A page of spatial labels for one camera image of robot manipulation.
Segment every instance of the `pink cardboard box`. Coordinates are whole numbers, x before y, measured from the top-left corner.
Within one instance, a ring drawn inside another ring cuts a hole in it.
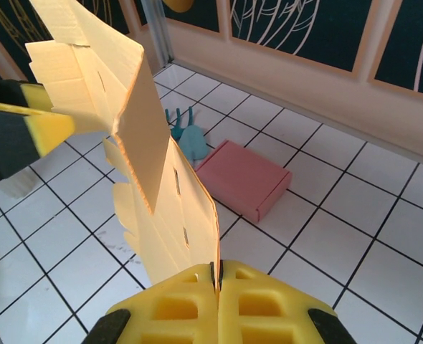
[[[232,141],[224,141],[196,169],[218,201],[254,223],[269,212],[291,182],[291,172]]]

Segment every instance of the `blue toy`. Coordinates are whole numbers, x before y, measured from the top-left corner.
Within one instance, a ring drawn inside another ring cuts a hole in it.
[[[183,152],[186,159],[192,164],[195,160],[204,159],[209,153],[209,146],[206,145],[204,133],[201,128],[193,124],[192,107],[189,107],[189,121],[186,128],[181,127],[180,109],[176,109],[176,123],[171,129],[171,136]],[[167,122],[170,121],[168,110],[166,110]]]

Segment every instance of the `white tile floor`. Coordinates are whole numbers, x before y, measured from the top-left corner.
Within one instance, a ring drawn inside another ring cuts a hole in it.
[[[217,204],[222,257],[333,306],[358,344],[423,343],[423,166],[241,90],[172,65],[163,106],[194,106],[224,139],[294,173],[255,226]],[[80,343],[114,303],[150,283],[114,216],[102,133],[33,164],[33,192],[0,192],[0,335],[5,344]]]

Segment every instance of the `pink box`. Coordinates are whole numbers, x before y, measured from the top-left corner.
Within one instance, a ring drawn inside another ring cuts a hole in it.
[[[214,198],[254,223],[269,212],[292,178],[291,172],[229,140],[196,173]]]

